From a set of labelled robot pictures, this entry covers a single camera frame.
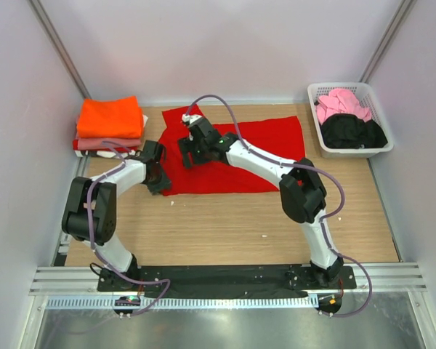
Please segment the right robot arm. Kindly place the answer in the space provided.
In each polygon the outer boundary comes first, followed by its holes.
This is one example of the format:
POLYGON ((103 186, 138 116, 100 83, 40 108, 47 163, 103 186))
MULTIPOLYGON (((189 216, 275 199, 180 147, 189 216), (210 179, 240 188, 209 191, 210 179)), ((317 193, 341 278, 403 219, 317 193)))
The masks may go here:
POLYGON ((186 168, 219 162, 256 175, 279 190, 286 216, 301 225, 310 248, 310 268, 314 282, 329 288, 339 280, 344 264, 327 227, 326 189, 306 158, 300 161, 268 153, 238 135, 221 135, 200 115, 183 115, 189 135, 178 141, 186 168))

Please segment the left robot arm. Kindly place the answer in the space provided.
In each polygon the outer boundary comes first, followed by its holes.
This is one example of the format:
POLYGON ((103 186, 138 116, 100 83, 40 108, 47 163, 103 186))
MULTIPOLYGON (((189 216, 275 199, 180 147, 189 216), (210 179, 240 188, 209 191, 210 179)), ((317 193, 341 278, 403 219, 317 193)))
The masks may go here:
POLYGON ((114 276, 125 291, 136 286, 159 286, 168 280, 143 281, 137 258, 117 236, 118 197, 136 185, 152 194, 171 187, 161 162, 166 158, 164 145, 148 140, 142 150, 117 151, 118 143, 104 141, 104 148, 120 163, 94 177, 73 179, 62 216, 62 231, 86 244, 102 263, 102 271, 114 276))

